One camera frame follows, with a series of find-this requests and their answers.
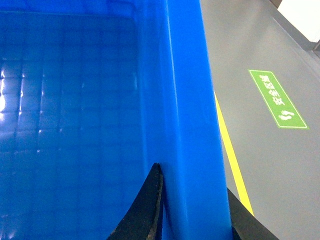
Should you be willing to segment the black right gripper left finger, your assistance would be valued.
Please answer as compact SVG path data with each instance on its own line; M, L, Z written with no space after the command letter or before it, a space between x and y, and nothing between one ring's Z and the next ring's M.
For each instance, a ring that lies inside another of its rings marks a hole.
M164 176L154 163L129 210L109 240L161 240L164 213Z

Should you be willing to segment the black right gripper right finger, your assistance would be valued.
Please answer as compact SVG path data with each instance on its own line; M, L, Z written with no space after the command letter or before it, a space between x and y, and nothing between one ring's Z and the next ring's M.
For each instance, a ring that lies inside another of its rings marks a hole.
M229 188L227 193L234 240L279 240L245 208Z

